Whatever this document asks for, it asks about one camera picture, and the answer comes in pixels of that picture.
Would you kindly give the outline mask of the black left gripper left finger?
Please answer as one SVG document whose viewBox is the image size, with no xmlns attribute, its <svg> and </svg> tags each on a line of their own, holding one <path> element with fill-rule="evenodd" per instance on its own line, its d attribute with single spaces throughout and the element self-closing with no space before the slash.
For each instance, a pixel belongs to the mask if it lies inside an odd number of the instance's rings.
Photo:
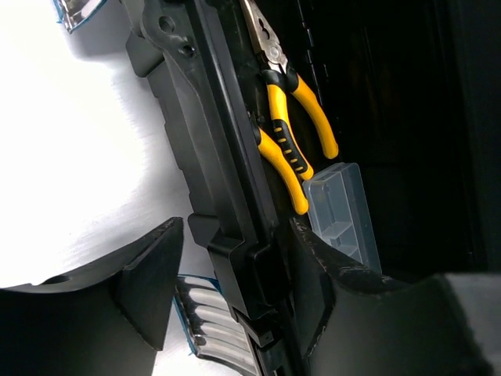
<svg viewBox="0 0 501 376">
<path fill-rule="evenodd" d="M 1 292 L 4 375 L 150 375 L 181 261 L 179 217 L 38 285 Z"/>
</svg>

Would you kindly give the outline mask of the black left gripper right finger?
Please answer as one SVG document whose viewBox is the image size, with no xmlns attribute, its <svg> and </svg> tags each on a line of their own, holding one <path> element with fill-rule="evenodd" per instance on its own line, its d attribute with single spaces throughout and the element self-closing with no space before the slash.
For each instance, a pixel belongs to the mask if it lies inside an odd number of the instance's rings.
<svg viewBox="0 0 501 376">
<path fill-rule="evenodd" d="M 497 375 L 500 276 L 414 284 L 372 271 L 290 220 L 301 355 L 310 375 Z"/>
</svg>

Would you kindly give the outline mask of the black plastic toolbox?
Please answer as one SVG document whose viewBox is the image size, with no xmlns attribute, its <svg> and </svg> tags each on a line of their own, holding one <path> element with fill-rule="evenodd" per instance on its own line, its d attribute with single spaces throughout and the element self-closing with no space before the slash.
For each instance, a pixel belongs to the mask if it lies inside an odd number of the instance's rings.
<svg viewBox="0 0 501 376">
<path fill-rule="evenodd" d="M 290 220 L 312 230 L 307 180 L 276 142 L 240 2 L 126 1 L 126 49 L 160 104 L 214 270 L 176 281 L 191 349 L 245 375 L 310 375 L 290 267 Z M 499 2 L 255 2 L 339 146 L 324 156 L 288 94 L 314 175 L 360 168 L 380 274 L 500 276 Z"/>
</svg>

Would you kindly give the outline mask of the yellow handled long nose pliers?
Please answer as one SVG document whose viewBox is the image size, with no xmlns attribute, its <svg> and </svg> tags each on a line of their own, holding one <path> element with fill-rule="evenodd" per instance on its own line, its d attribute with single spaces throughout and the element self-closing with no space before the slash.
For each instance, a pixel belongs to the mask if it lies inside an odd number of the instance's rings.
<svg viewBox="0 0 501 376">
<path fill-rule="evenodd" d="M 334 159 L 339 154 L 339 146 L 332 127 L 316 94 L 289 62 L 279 37 L 258 4 L 255 1 L 241 1 L 240 6 L 254 53 L 263 62 L 264 69 L 261 75 L 268 91 L 269 111 L 276 142 L 294 172 L 303 180 L 309 180 L 313 177 L 314 171 L 298 146 L 291 129 L 287 95 L 291 94 L 312 119 L 323 154 L 328 159 Z"/>
</svg>

